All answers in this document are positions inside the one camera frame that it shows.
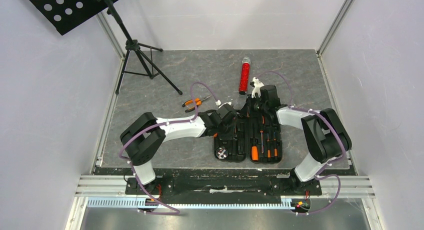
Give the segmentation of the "black plastic tool case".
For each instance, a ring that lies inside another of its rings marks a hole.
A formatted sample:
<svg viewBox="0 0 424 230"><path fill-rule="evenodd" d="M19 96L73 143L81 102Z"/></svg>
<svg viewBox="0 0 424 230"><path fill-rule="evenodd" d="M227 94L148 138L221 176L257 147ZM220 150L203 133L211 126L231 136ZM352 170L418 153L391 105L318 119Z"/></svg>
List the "black plastic tool case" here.
<svg viewBox="0 0 424 230"><path fill-rule="evenodd" d="M237 116L240 124L237 132L237 137L218 137L217 134L213 136L213 150L214 157L215 150L219 147L225 147L229 155L226 159L218 159L222 162L231 162L231 163L240 163L248 159L255 164L278 164L283 160L283 142L281 137L281 125L277 121L270 121L264 118L264 155L261 153L261 134L260 134L260 124L262 122L262 115L250 117L248 113L248 104L247 101L245 105L237 110ZM258 161L252 161L251 157L251 132L252 132L252 122L256 123L257 134L256 134L256 143L258 149ZM277 138L277 148L278 148L278 158L274 158L274 135L273 131L276 132ZM271 158L267 158L267 133L269 133L269 139L271 142Z"/></svg>

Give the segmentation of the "large orange handle screwdriver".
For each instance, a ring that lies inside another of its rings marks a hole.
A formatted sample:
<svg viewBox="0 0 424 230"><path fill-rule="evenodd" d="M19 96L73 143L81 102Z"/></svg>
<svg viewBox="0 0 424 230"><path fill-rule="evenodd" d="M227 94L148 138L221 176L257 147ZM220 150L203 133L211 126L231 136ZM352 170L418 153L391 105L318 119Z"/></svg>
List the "large orange handle screwdriver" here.
<svg viewBox="0 0 424 230"><path fill-rule="evenodd" d="M255 122L252 122L252 130L250 134L250 140L251 140L251 159L252 161L258 161L259 160L259 152L257 147L257 131L258 127Z"/></svg>

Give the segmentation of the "orange handle pliers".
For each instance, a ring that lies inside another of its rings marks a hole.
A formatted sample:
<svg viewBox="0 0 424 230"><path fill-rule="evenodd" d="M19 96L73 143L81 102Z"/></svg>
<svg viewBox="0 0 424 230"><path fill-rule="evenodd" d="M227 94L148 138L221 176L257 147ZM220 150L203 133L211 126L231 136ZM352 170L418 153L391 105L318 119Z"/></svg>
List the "orange handle pliers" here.
<svg viewBox="0 0 424 230"><path fill-rule="evenodd" d="M195 106L201 106L204 101L208 100L212 95L208 95L202 98L195 98L194 100L189 99L182 104L183 108L186 108L185 113L190 113L195 110Z"/></svg>

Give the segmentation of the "thin orange black screwdriver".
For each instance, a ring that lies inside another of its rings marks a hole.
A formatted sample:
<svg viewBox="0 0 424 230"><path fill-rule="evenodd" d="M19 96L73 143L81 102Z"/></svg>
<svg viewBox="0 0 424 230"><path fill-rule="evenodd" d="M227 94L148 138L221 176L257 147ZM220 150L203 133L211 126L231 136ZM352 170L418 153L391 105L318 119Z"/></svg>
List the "thin orange black screwdriver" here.
<svg viewBox="0 0 424 230"><path fill-rule="evenodd" d="M269 133L267 133L267 141L266 141L266 147L267 147L267 158L271 158L271 141L269 137Z"/></svg>

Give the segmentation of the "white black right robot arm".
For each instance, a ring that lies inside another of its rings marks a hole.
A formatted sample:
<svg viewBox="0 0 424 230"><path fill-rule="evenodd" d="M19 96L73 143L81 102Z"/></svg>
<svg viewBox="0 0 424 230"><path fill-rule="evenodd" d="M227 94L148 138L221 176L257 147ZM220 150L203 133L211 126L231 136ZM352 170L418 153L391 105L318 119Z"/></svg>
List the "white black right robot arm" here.
<svg viewBox="0 0 424 230"><path fill-rule="evenodd" d="M317 111L281 104L274 85L255 86L250 100L251 109L263 114L270 124L303 130L308 154L290 171L288 181L295 194L306 191L326 166L344 159L352 149L352 140L332 108Z"/></svg>

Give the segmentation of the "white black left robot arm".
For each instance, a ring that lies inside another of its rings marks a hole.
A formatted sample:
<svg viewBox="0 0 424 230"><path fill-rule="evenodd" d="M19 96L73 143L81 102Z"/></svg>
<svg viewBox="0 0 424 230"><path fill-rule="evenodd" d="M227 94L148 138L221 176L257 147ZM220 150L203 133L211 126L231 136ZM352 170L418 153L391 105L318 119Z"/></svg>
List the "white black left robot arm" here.
<svg viewBox="0 0 424 230"><path fill-rule="evenodd" d="M152 194L157 188L152 158L162 143L226 134L232 131L237 115L230 103L221 105L217 110L180 118L160 118L145 112L121 133L119 139L123 148L119 157L132 165L138 178L137 187L144 194Z"/></svg>

